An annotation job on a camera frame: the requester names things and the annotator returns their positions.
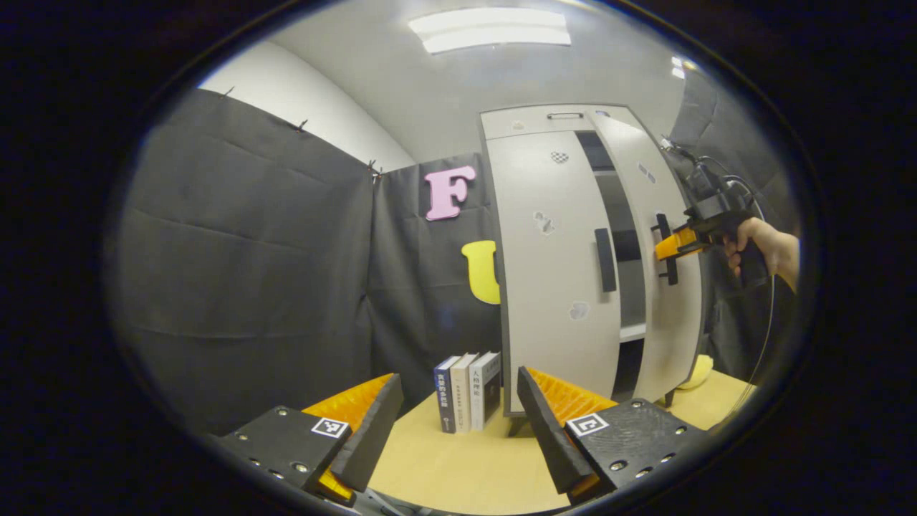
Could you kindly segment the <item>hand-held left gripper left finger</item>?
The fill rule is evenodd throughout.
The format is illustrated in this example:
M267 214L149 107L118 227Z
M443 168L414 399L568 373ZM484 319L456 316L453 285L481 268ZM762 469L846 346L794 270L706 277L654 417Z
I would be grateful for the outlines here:
M292 489L352 507L369 487L403 401L399 373L386 373L307 408L270 408L219 444Z

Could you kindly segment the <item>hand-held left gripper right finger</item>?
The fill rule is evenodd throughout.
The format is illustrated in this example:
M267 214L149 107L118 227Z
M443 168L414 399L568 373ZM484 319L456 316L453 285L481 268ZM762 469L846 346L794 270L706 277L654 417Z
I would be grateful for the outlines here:
M580 505L666 471L707 431L644 398L616 403L531 367L517 396L557 493Z

